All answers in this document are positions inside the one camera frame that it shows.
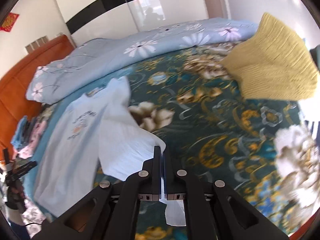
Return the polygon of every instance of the red decoration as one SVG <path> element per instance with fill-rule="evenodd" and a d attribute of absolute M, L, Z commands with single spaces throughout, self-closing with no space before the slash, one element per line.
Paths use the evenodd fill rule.
<path fill-rule="evenodd" d="M 9 13 L 7 18 L 4 20 L 2 26 L 0 27 L 0 30 L 5 32 L 10 32 L 18 16 L 19 14 Z"/>

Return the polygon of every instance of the hand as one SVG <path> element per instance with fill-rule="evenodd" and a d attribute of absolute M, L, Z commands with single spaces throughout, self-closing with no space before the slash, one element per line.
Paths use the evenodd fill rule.
<path fill-rule="evenodd" d="M 16 181 L 15 187 L 11 187 L 12 193 L 19 194 L 22 199 L 25 199 L 26 196 L 24 195 L 23 190 L 23 185 L 19 179 Z"/>

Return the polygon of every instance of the silver screw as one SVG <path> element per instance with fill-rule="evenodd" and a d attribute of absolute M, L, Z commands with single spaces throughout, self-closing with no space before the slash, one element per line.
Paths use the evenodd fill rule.
<path fill-rule="evenodd" d="M 138 175 L 139 175 L 140 177 L 146 177 L 146 176 L 149 175 L 149 172 L 147 172 L 147 171 L 139 171 Z"/>
<path fill-rule="evenodd" d="M 185 170 L 178 170 L 178 171 L 177 171 L 177 175 L 178 175 L 178 176 L 183 177 L 183 176 L 186 176 L 186 174 L 187 174 L 187 172 L 186 172 Z"/>
<path fill-rule="evenodd" d="M 225 183 L 223 180 L 216 180 L 215 183 L 214 183 L 217 187 L 224 187 L 225 186 Z"/>
<path fill-rule="evenodd" d="M 107 188 L 107 187 L 110 186 L 110 181 L 108 181 L 108 180 L 103 180 L 103 181 L 101 181 L 101 182 L 99 183 L 99 186 L 100 186 L 101 188 Z"/>

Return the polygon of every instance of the light blue quilt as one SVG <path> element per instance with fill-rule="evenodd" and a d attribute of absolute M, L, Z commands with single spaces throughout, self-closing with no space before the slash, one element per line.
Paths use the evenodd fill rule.
<path fill-rule="evenodd" d="M 125 66 L 167 52 L 252 37 L 257 25 L 212 18 L 133 34 L 120 40 L 94 39 L 62 60 L 38 67 L 26 98 L 54 104 L 77 89 Z"/>

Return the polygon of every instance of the orange leather headboard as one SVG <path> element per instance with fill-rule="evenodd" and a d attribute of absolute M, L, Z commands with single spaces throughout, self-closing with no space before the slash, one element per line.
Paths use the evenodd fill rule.
<path fill-rule="evenodd" d="M 0 80 L 0 160 L 4 160 L 2 150 L 9 149 L 12 158 L 12 136 L 19 120 L 37 116 L 41 103 L 26 100 L 26 91 L 37 67 L 58 59 L 63 59 L 74 47 L 66 35 L 59 36 L 20 60 Z"/>

